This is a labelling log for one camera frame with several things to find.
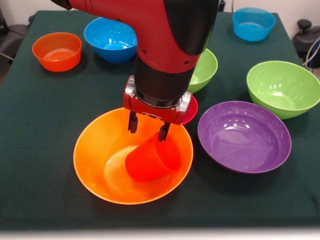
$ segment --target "plastic bowl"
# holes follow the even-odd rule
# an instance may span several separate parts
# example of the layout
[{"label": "plastic bowl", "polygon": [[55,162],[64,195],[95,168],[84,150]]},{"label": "plastic bowl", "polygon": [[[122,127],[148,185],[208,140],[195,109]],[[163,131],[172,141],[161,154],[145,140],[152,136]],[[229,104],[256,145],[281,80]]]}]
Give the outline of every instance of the plastic bowl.
[{"label": "plastic bowl", "polygon": [[203,89],[217,70],[218,60],[216,56],[209,49],[206,49],[197,62],[187,91],[194,94]]},{"label": "plastic bowl", "polygon": [[193,145],[187,130],[172,124],[169,136],[180,151],[179,170],[150,181],[135,181],[126,170],[125,159],[158,132],[163,122],[138,115],[137,132],[131,134],[129,113],[119,108],[91,122],[75,144],[73,164],[81,183],[97,197],[116,204],[136,205],[167,195],[185,179],[192,164]]},{"label": "plastic bowl", "polygon": [[291,62],[259,63],[248,72],[246,82],[252,101],[281,119],[299,116],[320,101],[319,80]]},{"label": "plastic bowl", "polygon": [[32,52],[40,64],[51,72],[65,72],[78,65],[82,43],[68,32],[54,32],[34,42]]},{"label": "plastic bowl", "polygon": [[197,115],[197,112],[198,112],[198,102],[197,102],[197,99],[192,95],[190,106],[189,106],[188,112],[186,113],[186,117],[182,125],[186,126],[188,123],[190,123]]},{"label": "plastic bowl", "polygon": [[275,24],[275,16],[260,8],[246,7],[233,14],[234,33],[249,42],[265,39]]},{"label": "plastic bowl", "polygon": [[104,60],[121,64],[137,53],[135,31],[127,24],[99,17],[84,29],[85,40]]},{"label": "plastic bowl", "polygon": [[205,151],[223,167],[261,174],[280,167],[289,157],[291,137],[269,110],[244,101],[227,101],[207,110],[198,125]]}]

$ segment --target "white wall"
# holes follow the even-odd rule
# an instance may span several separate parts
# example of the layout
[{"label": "white wall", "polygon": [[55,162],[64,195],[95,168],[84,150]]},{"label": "white wall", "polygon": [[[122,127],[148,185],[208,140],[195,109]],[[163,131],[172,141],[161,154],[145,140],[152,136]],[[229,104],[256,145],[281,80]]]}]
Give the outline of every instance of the white wall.
[{"label": "white wall", "polygon": [[8,25],[27,25],[28,18],[39,10],[63,10],[50,0],[0,0],[0,7]]},{"label": "white wall", "polygon": [[[225,12],[231,12],[232,0],[225,1]],[[38,10],[63,10],[50,0],[0,0],[0,6],[9,25],[28,24],[29,16]],[[290,37],[298,31],[299,19],[306,18],[320,26],[320,0],[234,0],[234,10],[244,7],[279,13]]]}]

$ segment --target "bowl rim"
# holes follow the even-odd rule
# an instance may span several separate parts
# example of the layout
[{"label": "bowl rim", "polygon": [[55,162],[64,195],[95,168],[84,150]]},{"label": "bowl rim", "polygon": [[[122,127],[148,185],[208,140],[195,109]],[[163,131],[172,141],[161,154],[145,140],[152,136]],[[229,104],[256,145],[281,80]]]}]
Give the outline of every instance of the bowl rim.
[{"label": "bowl rim", "polygon": [[288,64],[288,65],[292,65],[292,66],[298,67],[298,68],[300,68],[301,70],[306,71],[309,75],[311,75],[312,78],[318,83],[318,85],[319,85],[319,87],[320,87],[320,80],[319,80],[314,74],[312,74],[312,73],[309,72],[307,69],[305,69],[304,67],[302,67],[302,66],[300,66],[300,65],[298,65],[298,64],[295,64],[295,63],[292,63],[292,62],[289,62],[289,61],[281,61],[281,60],[263,61],[263,62],[260,62],[260,63],[258,63],[258,64],[256,64],[256,65],[254,65],[254,66],[249,70],[249,72],[248,72],[247,75],[246,75],[246,85],[247,85],[249,91],[250,91],[257,99],[259,99],[259,101],[261,101],[261,102],[264,103],[265,105],[270,106],[270,107],[272,107],[272,108],[274,108],[274,109],[276,109],[276,110],[280,110],[280,111],[281,111],[281,110],[284,110],[284,111],[289,111],[289,112],[307,111],[307,110],[310,110],[311,108],[315,107],[315,106],[320,102],[320,95],[319,95],[318,100],[317,100],[314,104],[312,104],[312,105],[310,105],[310,106],[308,106],[308,107],[290,109],[290,108],[278,107],[278,106],[275,106],[275,105],[273,105],[273,104],[270,104],[270,103],[262,100],[260,97],[258,97],[258,96],[256,95],[256,93],[255,93],[255,92],[252,90],[252,88],[250,87],[250,84],[249,84],[249,75],[250,75],[250,73],[253,71],[253,69],[254,69],[255,67],[260,66],[260,65],[263,65],[263,64],[268,64],[268,63],[281,63],[281,64]]},{"label": "bowl rim", "polygon": [[[200,123],[202,122],[203,120],[203,117],[205,116],[205,114],[210,111],[212,108],[216,108],[216,107],[219,107],[221,105],[224,105],[224,104],[227,104],[227,103],[233,103],[233,104],[236,104],[236,103],[242,103],[242,104],[247,104],[249,106],[255,106],[256,108],[260,108],[262,111],[266,111],[266,112],[269,112],[285,129],[285,133],[288,134],[289,136],[289,149],[288,149],[288,153],[287,155],[283,158],[283,160],[277,164],[275,167],[272,167],[268,170],[262,170],[262,171],[243,171],[243,170],[236,170],[234,168],[230,168],[228,166],[226,166],[225,164],[223,164],[222,162],[218,161],[215,159],[215,157],[209,153],[209,151],[207,151],[207,148],[204,146],[204,142],[203,140],[200,138],[199,136],[199,131],[200,131]],[[240,174],[247,174],[247,175],[254,175],[254,174],[264,174],[264,173],[268,173],[268,172],[271,172],[279,167],[281,167],[289,158],[290,154],[291,154],[291,151],[292,151],[292,139],[291,139],[291,134],[287,128],[287,126],[285,125],[285,123],[277,116],[275,115],[272,111],[268,110],[267,108],[265,107],[262,107],[258,104],[254,104],[252,102],[248,102],[248,101],[224,101],[224,102],[220,102],[216,105],[213,105],[211,107],[209,107],[204,113],[203,115],[201,116],[200,120],[199,120],[199,123],[198,123],[198,127],[197,127],[197,134],[198,134],[198,138],[199,138],[199,141],[200,141],[200,144],[202,146],[202,148],[205,150],[205,152],[212,158],[212,160],[214,160],[216,163],[218,163],[219,165],[221,165],[222,167],[232,171],[232,172],[236,172],[236,173],[240,173]]]},{"label": "bowl rim", "polygon": [[[91,25],[92,23],[97,22],[97,21],[100,21],[101,19],[107,20],[107,21],[110,21],[110,22],[116,22],[116,23],[118,23],[118,24],[123,24],[123,25],[126,25],[126,26],[130,27],[130,28],[133,30],[133,32],[134,32],[134,37],[135,37],[135,40],[136,40],[136,41],[135,41],[135,44],[134,44],[134,45],[131,45],[130,47],[123,48],[123,49],[105,49],[105,48],[102,48],[102,47],[100,47],[100,46],[97,46],[97,45],[95,45],[94,43],[92,43],[91,41],[89,41],[88,38],[87,38],[87,34],[86,34],[87,29],[90,27],[90,25]],[[136,32],[135,32],[135,30],[134,30],[131,26],[129,26],[128,24],[125,24],[125,23],[123,23],[123,22],[115,21],[115,20],[112,20],[112,19],[109,19],[109,18],[105,18],[105,17],[98,17],[98,18],[92,20],[91,22],[89,22],[89,23],[87,24],[87,26],[85,26],[85,28],[84,28],[83,35],[84,35],[84,39],[86,40],[86,42],[87,42],[88,44],[90,44],[91,46],[93,46],[93,47],[95,47],[95,48],[97,48],[97,49],[105,50],[105,51],[123,51],[123,50],[128,50],[128,49],[136,48],[136,47],[137,47],[137,44],[138,44]]]},{"label": "bowl rim", "polygon": [[218,62],[218,59],[216,57],[216,55],[209,49],[209,48],[206,48],[203,52],[208,52],[214,59],[214,61],[216,62],[216,67],[214,68],[212,74],[210,75],[210,77],[206,78],[205,80],[203,81],[200,81],[200,82],[197,82],[197,83],[190,83],[189,86],[197,86],[199,84],[203,84],[205,83],[206,81],[209,81],[210,79],[212,79],[214,77],[214,75],[217,73],[218,71],[218,68],[219,68],[219,62]]},{"label": "bowl rim", "polygon": [[[39,41],[40,41],[41,39],[47,38],[48,36],[51,36],[51,35],[60,35],[60,34],[70,35],[70,36],[72,36],[73,38],[75,38],[75,39],[80,43],[80,47],[75,51],[74,54],[70,55],[70,56],[67,57],[67,58],[59,59],[59,60],[56,60],[56,61],[51,61],[51,60],[44,59],[43,57],[40,57],[40,56],[38,56],[38,55],[35,53],[35,46],[39,43]],[[56,32],[51,32],[51,33],[48,33],[48,34],[46,34],[46,35],[43,35],[43,36],[39,37],[39,38],[33,43],[33,45],[32,45],[32,53],[33,53],[33,55],[34,55],[37,59],[39,59],[39,60],[41,60],[41,61],[50,62],[50,63],[58,63],[58,62],[66,61],[66,60],[72,58],[73,56],[79,54],[79,52],[81,52],[81,50],[82,50],[82,41],[81,41],[80,37],[78,37],[77,35],[75,35],[75,34],[73,34],[73,33],[71,33],[71,32],[66,32],[66,31],[56,31]]]},{"label": "bowl rim", "polygon": [[90,189],[89,186],[87,186],[85,184],[85,182],[82,180],[81,176],[79,175],[79,172],[77,170],[77,165],[76,165],[76,148],[79,144],[79,139],[80,137],[84,134],[84,132],[91,126],[93,125],[98,119],[100,118],[103,118],[105,115],[109,115],[115,111],[122,111],[122,110],[125,110],[124,107],[120,107],[120,108],[116,108],[116,109],[113,109],[111,111],[108,111],[100,116],[98,116],[97,118],[95,118],[93,121],[91,121],[83,130],[82,132],[80,133],[80,135],[78,136],[77,140],[76,140],[76,143],[74,145],[74,149],[73,149],[73,168],[75,170],[75,173],[76,173],[76,176],[78,177],[78,179],[80,180],[80,182],[82,183],[82,185],[90,192],[92,193],[93,195],[97,196],[98,198],[102,199],[102,200],[105,200],[107,202],[110,202],[110,203],[114,203],[114,204],[121,204],[121,205],[140,205],[140,204],[146,204],[146,203],[150,203],[150,202],[153,202],[155,200],[158,200],[158,199],[161,199],[163,198],[164,196],[168,195],[169,193],[173,192],[187,177],[188,173],[190,172],[190,169],[191,169],[191,166],[192,166],[192,163],[193,163],[193,158],[194,158],[194,146],[193,146],[193,143],[192,143],[192,140],[191,140],[191,136],[190,134],[188,133],[188,131],[186,130],[186,128],[181,124],[180,127],[183,128],[183,131],[188,135],[188,138],[187,138],[187,141],[189,143],[189,145],[191,146],[191,156],[190,156],[190,159],[188,160],[189,161],[189,164],[188,164],[188,167],[187,167],[187,170],[185,171],[185,173],[183,174],[183,176],[181,177],[181,179],[174,185],[170,188],[170,190],[164,192],[163,194],[159,195],[159,196],[156,196],[156,197],[153,197],[151,199],[148,199],[148,200],[144,200],[144,201],[137,201],[137,202],[124,202],[124,201],[116,201],[116,200],[111,200],[111,199],[108,199],[107,197],[103,197],[101,196],[100,194],[94,192],[93,190]]},{"label": "bowl rim", "polygon": [[238,24],[240,27],[244,28],[238,21],[236,21],[236,19],[235,19],[235,14],[237,14],[237,13],[243,11],[243,10],[254,10],[254,9],[255,9],[255,10],[260,10],[260,11],[262,11],[262,12],[264,12],[264,13],[269,14],[270,16],[272,16],[273,23],[272,23],[272,25],[269,26],[269,27],[266,27],[266,28],[263,28],[263,29],[254,29],[254,30],[252,30],[252,31],[266,31],[266,30],[273,29],[274,26],[275,26],[276,23],[277,23],[276,17],[275,17],[271,12],[269,12],[269,11],[267,11],[267,10],[264,10],[264,9],[262,9],[262,8],[259,8],[259,7],[243,7],[243,8],[238,9],[238,10],[235,11],[235,12],[233,13],[233,15],[232,15],[232,20],[233,20],[233,22],[236,23],[236,24]]}]

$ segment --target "purple bowl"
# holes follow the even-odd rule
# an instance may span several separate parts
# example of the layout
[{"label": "purple bowl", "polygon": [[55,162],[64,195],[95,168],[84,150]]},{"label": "purple bowl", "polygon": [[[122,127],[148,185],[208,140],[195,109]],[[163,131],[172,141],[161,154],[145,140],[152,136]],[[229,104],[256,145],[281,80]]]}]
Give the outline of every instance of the purple bowl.
[{"label": "purple bowl", "polygon": [[244,101],[227,101],[208,109],[198,125],[205,151],[223,167],[260,174],[280,167],[291,152],[285,124],[269,110]]}]

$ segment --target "dark green tablecloth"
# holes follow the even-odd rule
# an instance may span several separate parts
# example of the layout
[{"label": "dark green tablecloth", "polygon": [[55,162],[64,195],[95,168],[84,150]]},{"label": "dark green tablecloth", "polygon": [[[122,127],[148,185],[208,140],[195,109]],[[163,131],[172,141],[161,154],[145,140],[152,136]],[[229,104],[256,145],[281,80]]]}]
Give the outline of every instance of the dark green tablecloth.
[{"label": "dark green tablecloth", "polygon": [[[279,169],[242,175],[218,166],[202,149],[196,127],[206,109],[223,101],[250,101],[246,74],[267,60],[299,63],[276,15],[270,36],[248,43],[233,33],[231,13],[219,13],[208,45],[219,69],[195,96],[199,112],[187,126],[194,162],[171,194],[124,206],[89,193],[73,168],[73,149],[93,119],[122,106],[135,62],[110,64],[83,37],[94,16],[40,11],[0,88],[0,229],[217,227],[320,225],[320,109],[285,121],[292,152]],[[44,70],[32,54],[42,35],[66,31],[81,37],[82,59],[73,70]]]}]

